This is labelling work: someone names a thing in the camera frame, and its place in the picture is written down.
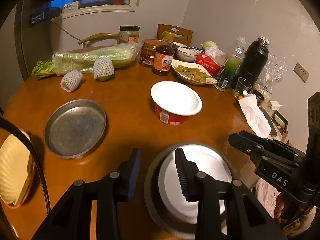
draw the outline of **black thermos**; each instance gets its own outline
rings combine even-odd
[[[258,39],[248,47],[242,65],[232,80],[231,88],[236,88],[238,77],[245,78],[253,87],[264,65],[267,63],[269,53],[268,46],[268,39],[259,36]]]

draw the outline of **white wall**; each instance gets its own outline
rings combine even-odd
[[[188,0],[140,0],[134,12],[100,12],[74,16],[57,23],[72,35],[84,39],[96,33],[118,33],[120,25],[140,26],[139,41],[154,39],[159,23],[181,26]],[[81,48],[78,41],[51,26],[52,50],[69,51]],[[101,41],[95,46],[110,44]]]
[[[298,0],[190,0],[182,27],[193,30],[191,45],[212,40],[222,51],[239,35],[246,38],[247,46],[258,35],[269,39],[270,54],[285,56],[288,65],[272,99],[283,104],[280,112],[289,121],[289,140],[305,151],[307,100],[320,91],[320,33],[302,4]],[[307,83],[292,71],[297,62],[310,74]]]
[[[5,107],[10,97],[23,83],[14,41],[14,17],[16,7],[12,9],[0,29],[0,107]]]

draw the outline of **wall socket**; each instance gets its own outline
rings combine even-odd
[[[300,65],[299,62],[296,63],[296,66],[294,67],[293,71],[299,76],[299,78],[302,79],[303,82],[307,82],[309,73],[303,68],[303,66]]]

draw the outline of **metal bolt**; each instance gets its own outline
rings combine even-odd
[[[119,173],[114,171],[114,172],[110,173],[110,177],[115,179],[115,178],[119,177]]]
[[[242,185],[242,182],[241,182],[241,180],[239,180],[239,179],[235,179],[232,183],[233,183],[233,185],[235,185],[235,186],[237,186],[237,187],[239,187],[239,186]]]
[[[79,187],[83,184],[83,181],[81,179],[76,180],[73,185],[75,185],[76,187]]]
[[[198,171],[196,175],[198,178],[201,178],[201,179],[203,179],[205,177],[205,173],[202,171]]]

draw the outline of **wooden chair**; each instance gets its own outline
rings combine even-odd
[[[78,42],[78,44],[82,44],[82,48],[84,49],[86,47],[86,42],[87,41],[104,41],[104,40],[117,40],[118,39],[118,34],[113,34],[113,33],[97,33],[95,35],[91,35],[88,38],[85,38],[81,41]]]
[[[192,39],[192,30],[187,30],[181,27],[173,26],[173,25],[165,25],[165,24],[158,24],[158,40],[162,40],[163,32],[172,32],[177,35],[186,36],[186,39],[174,37],[173,41],[182,43],[184,45],[190,46],[191,39]]]

